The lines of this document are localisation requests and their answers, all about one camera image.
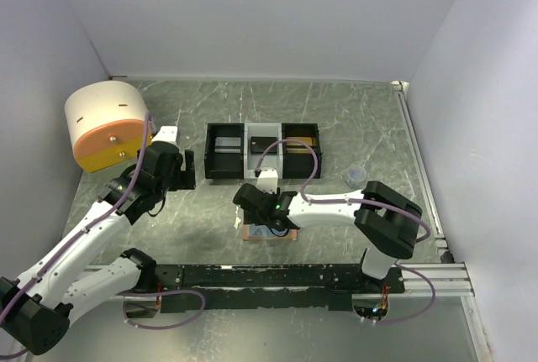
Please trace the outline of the white card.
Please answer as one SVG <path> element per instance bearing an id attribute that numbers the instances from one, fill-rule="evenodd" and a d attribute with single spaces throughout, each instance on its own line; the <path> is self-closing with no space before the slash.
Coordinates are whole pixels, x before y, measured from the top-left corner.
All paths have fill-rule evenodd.
<path id="1" fill-rule="evenodd" d="M 242 143 L 240 137 L 219 136 L 215 139 L 215 154 L 240 154 Z"/>

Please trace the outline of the black credit card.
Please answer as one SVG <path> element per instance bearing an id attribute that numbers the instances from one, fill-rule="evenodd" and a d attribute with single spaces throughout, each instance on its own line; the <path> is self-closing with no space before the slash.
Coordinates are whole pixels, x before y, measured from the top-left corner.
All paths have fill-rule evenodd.
<path id="1" fill-rule="evenodd" d="M 250 154 L 261 155 L 264 151 L 277 141 L 276 137 L 269 136 L 251 136 L 250 138 Z"/>

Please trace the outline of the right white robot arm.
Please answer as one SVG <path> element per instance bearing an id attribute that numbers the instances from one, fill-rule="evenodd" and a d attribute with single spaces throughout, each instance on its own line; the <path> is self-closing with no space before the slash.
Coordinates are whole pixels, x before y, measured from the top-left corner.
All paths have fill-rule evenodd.
<path id="1" fill-rule="evenodd" d="M 357 285 L 377 291 L 398 260 L 413 257 L 414 246 L 430 235 L 421 208 L 380 181 L 345 194 L 308 195 L 296 191 L 264 192 L 243 184 L 233 203 L 249 221 L 277 233 L 311 227 L 357 228 L 370 242 L 357 271 Z"/>

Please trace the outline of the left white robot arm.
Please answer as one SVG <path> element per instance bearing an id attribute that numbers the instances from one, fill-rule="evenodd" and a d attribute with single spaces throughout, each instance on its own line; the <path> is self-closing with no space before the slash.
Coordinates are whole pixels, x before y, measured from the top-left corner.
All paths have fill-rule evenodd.
<path id="1" fill-rule="evenodd" d="M 110 181 L 84 218 L 39 262 L 16 279 L 1 279 L 1 328 L 24 351 L 55 347 L 82 315 L 123 292 L 145 294 L 159 286 L 156 261 L 125 250 L 102 270 L 81 278 L 90 262 L 123 230 L 166 199 L 196 186 L 194 153 L 155 142 L 137 163 Z"/>

